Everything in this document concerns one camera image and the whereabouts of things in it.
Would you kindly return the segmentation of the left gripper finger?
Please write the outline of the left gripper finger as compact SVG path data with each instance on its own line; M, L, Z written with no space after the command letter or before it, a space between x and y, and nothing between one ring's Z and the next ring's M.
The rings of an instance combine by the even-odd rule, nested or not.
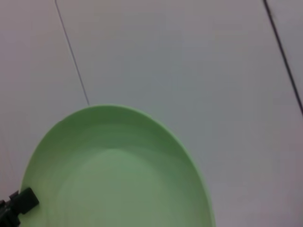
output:
M18 227L19 215L28 213L38 204L39 200L31 188L14 192L8 201L0 201L0 227Z

